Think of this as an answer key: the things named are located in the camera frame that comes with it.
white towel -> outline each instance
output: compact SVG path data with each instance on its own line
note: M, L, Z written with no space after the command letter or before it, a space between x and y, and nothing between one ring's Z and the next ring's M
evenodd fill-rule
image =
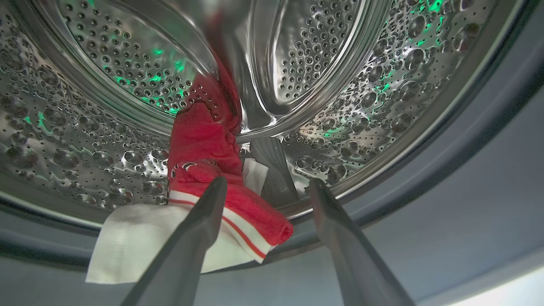
M244 162L244 184L261 193L268 167L252 158ZM92 253L86 282L133 283L140 279L192 206L127 205L106 219ZM216 242L206 252L201 273L244 264L254 259L221 221Z

white stripe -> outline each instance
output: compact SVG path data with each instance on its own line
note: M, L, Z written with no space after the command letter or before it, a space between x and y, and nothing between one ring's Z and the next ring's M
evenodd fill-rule
M181 200L181 201L188 201L191 203L196 203L200 199L199 197L192 195L190 193L181 192L181 191L175 191L171 190L169 198L172 200ZM180 203L169 203L169 205L172 206L181 206ZM268 254L268 252L275 246L270 245L266 239L259 233L259 231L246 219L242 218L240 215L235 213L234 211L230 210L229 208L225 207L223 209L223 216L228 218L232 223L234 223L247 237L248 239L254 244L254 246L264 253L265 255ZM225 225L227 225L228 229L231 230L232 235L236 238L238 243L244 248L244 250L253 257L256 261L261 263L263 261L263 258L258 256L244 241L244 239L234 230L230 225L228 225L226 222L224 222Z
M175 191L175 190L171 190L168 197L171 200L187 201L193 204L198 202L200 199L199 197L192 195L190 193Z

red cloth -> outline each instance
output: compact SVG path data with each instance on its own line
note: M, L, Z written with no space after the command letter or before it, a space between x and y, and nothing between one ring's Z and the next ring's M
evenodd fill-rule
M239 146L234 135L213 121L204 103L178 114L170 139L170 190L202 196L218 176L228 182L225 207L251 223L271 245L293 233L293 226L255 192L244 186Z

towel stripe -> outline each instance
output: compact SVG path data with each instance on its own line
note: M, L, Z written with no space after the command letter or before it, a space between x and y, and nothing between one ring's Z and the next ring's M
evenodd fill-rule
M179 191L170 191L169 202L194 206L195 203L199 199L200 199L199 197L197 197L195 195L192 195L192 194L189 194L189 193L184 193L184 192L179 192ZM232 210L230 210L228 208L225 208L224 213L225 212L228 212L229 215L231 215L232 217L237 217L236 219L242 219L243 221L245 221L245 223L247 223L245 226L251 225L249 222L247 222L246 220L241 218L239 215L234 213ZM255 258L255 260L257 260L258 262L262 262L262 260L267 256L266 253L262 252L254 244L254 242L247 236L247 234L235 222L233 222L232 220L230 220L229 218L227 218L225 216L222 216L221 219L224 220L225 223L228 224L229 227L231 227L236 232L236 234L239 235L239 238L241 238L241 240L237 239L238 243L241 243L243 241L247 245L247 247L252 251L252 253L254 253L254 255L256 255L258 257L258 258ZM263 242L265 242L264 237L262 237L261 235L259 235L259 237L254 237L254 238L260 238L259 239L259 240L261 240L260 244L263 244ZM267 252L268 252L271 249L272 246L269 245L268 243L266 243L266 247L268 247L268 249L267 249Z

washing machine drum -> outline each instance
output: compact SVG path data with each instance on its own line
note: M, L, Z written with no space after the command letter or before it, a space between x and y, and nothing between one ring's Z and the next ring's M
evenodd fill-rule
M299 200L273 205L303 216L310 178L348 198L442 122L458 102L442 93L476 73L459 71L473 45L491 48L480 34L503 4L4 1L2 196L91 227L122 205L166 205L176 113L232 82L240 156L281 140Z

